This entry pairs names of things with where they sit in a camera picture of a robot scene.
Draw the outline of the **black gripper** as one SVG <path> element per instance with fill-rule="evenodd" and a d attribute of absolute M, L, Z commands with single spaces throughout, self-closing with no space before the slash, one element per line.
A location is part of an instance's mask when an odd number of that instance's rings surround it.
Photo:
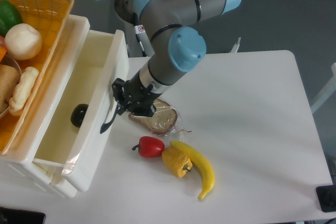
<path fill-rule="evenodd" d="M 126 82 L 116 78 L 112 83 L 113 97 L 120 105 L 125 102 L 125 106 L 117 109 L 117 114 L 129 112 L 135 116 L 152 117 L 156 112 L 153 101 L 160 96 L 153 90 L 152 84 L 147 87 L 142 84 L 139 72 Z"/>

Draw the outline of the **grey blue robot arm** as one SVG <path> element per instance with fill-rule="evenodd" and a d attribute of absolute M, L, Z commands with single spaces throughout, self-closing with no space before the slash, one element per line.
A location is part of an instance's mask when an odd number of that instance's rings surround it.
<path fill-rule="evenodd" d="M 154 54 L 130 79 L 112 84 L 117 114 L 152 116 L 154 100 L 193 70 L 206 43 L 192 25 L 237 8 L 242 0 L 132 0 Z"/>

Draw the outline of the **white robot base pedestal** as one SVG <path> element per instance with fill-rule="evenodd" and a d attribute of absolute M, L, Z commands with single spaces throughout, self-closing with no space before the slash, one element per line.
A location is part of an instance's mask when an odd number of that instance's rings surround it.
<path fill-rule="evenodd" d="M 133 8 L 133 0 L 114 0 L 117 16 L 124 23 L 129 57 L 151 57 L 154 50 Z"/>

